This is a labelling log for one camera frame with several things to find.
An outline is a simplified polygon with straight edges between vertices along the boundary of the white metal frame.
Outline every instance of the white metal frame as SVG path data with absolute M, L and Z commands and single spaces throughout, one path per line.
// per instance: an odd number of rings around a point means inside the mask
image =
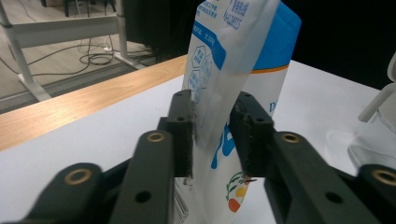
M 51 97 L 32 77 L 21 50 L 24 48 L 96 36 L 119 34 L 120 53 L 115 53 L 115 57 L 136 69 L 142 69 L 145 67 L 139 62 L 128 58 L 122 0 L 117 0 L 116 2 L 117 16 L 76 19 L 72 21 L 45 21 L 11 24 L 0 0 L 0 24 L 5 29 L 9 45 L 11 46 L 11 50 L 15 56 L 18 67 L 20 68 L 21 74 L 18 75 L 18 78 L 38 101 L 45 101 Z

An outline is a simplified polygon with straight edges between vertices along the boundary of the barcode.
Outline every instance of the barcode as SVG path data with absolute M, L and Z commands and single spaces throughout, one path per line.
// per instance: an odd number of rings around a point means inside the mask
M 184 203 L 180 193 L 175 189 L 175 224 L 182 224 L 189 216 L 189 208 Z

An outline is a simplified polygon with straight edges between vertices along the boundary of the table surface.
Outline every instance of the table surface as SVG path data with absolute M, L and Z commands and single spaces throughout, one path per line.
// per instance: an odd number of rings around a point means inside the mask
M 0 116 L 0 223 L 21 219 L 53 176 L 92 162 L 107 170 L 130 158 L 137 138 L 166 116 L 186 57 L 116 77 Z M 350 174 L 347 146 L 378 90 L 291 62 L 274 114 L 278 131 L 304 136 L 327 163 Z M 249 187 L 233 224 L 275 223 L 262 189 Z
M 186 56 L 0 115 L 0 151 L 184 74 Z

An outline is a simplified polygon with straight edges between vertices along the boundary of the white table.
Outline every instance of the white table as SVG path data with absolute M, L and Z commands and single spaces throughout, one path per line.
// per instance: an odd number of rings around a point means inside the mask
M 177 77 L 88 117 L 0 153 L 0 222 L 20 220 L 35 197 L 63 168 L 92 162 L 107 170 L 130 158 L 140 134 L 168 112 Z M 335 168 L 356 169 L 347 146 L 363 126 L 359 113 L 378 90 L 291 62 L 274 120 L 278 131 L 304 136 Z M 252 183 L 236 223 L 275 223 L 261 181 Z

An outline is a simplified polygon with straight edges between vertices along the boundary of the screw hole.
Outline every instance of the screw hole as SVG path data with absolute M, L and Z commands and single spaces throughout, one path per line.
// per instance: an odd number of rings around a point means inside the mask
M 84 183 L 92 176 L 92 172 L 89 169 L 77 169 L 69 174 L 64 178 L 64 182 L 67 185 L 79 185 Z
M 334 192 L 327 192 L 326 194 L 326 198 L 332 202 L 332 203 L 342 203 L 343 199 L 336 193 Z
M 384 184 L 396 186 L 396 174 L 393 172 L 386 170 L 374 170 L 373 176 Z
M 291 133 L 283 134 L 282 138 L 283 138 L 284 141 L 286 141 L 288 143 L 298 143 L 298 142 L 300 142 L 300 138 L 297 137 L 294 134 L 291 134 Z
M 165 136 L 162 133 L 151 133 L 148 135 L 150 142 L 161 142 L 163 139 L 165 139 Z
M 151 199 L 151 194 L 148 191 L 141 191 L 136 194 L 134 200 L 138 203 L 146 203 Z

